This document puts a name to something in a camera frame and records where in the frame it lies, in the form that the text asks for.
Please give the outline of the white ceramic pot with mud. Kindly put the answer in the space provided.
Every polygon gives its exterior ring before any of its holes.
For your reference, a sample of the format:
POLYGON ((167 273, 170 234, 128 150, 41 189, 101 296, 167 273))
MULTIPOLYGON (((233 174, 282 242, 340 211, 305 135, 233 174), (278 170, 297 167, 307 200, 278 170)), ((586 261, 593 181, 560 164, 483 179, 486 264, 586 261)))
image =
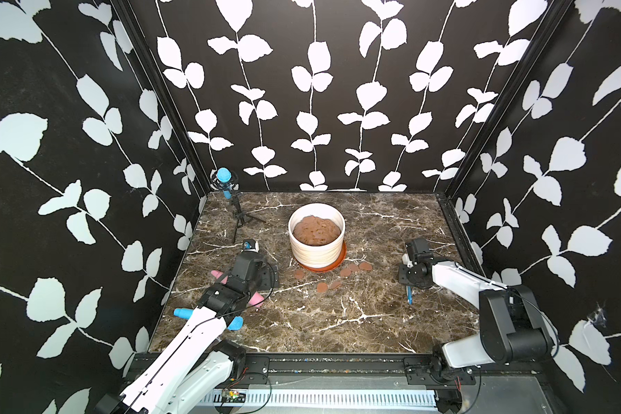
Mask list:
POLYGON ((314 203, 299 207, 288 221, 288 233, 294 246, 325 246, 345 242, 346 224, 343 215, 331 205, 314 203))

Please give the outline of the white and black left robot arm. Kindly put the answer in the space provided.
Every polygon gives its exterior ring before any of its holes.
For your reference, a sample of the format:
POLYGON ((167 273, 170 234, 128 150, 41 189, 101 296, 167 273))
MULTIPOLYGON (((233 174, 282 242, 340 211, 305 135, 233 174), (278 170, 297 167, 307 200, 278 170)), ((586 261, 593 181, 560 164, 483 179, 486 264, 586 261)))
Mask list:
POLYGON ((119 395, 99 400, 95 413, 188 413, 208 393, 240 376, 245 350, 215 341, 251 298, 274 288, 276 272, 257 243, 247 241, 231 270, 206 289, 186 324, 148 368, 119 395))

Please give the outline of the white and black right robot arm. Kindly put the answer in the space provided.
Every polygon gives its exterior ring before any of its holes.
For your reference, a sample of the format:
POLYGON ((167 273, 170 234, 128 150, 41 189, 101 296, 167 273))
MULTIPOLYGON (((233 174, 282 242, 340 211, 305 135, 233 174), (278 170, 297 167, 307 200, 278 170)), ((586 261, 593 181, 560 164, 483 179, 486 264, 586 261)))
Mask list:
POLYGON ((558 350, 557 334, 531 289, 493 281, 435 255, 424 238, 405 244, 398 282, 408 291, 442 287, 478 310, 478 332, 439 346, 431 357, 430 372, 438 379, 468 367, 541 361, 558 350))

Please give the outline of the terracotta saucer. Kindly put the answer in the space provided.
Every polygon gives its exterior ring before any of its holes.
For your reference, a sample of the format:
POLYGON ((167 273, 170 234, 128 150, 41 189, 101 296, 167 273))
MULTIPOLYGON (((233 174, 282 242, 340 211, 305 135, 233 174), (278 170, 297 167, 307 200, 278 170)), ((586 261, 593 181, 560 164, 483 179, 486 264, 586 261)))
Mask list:
POLYGON ((326 273, 337 268, 347 256, 347 244, 330 243, 325 246, 293 247, 293 258, 301 267, 315 273, 326 273))

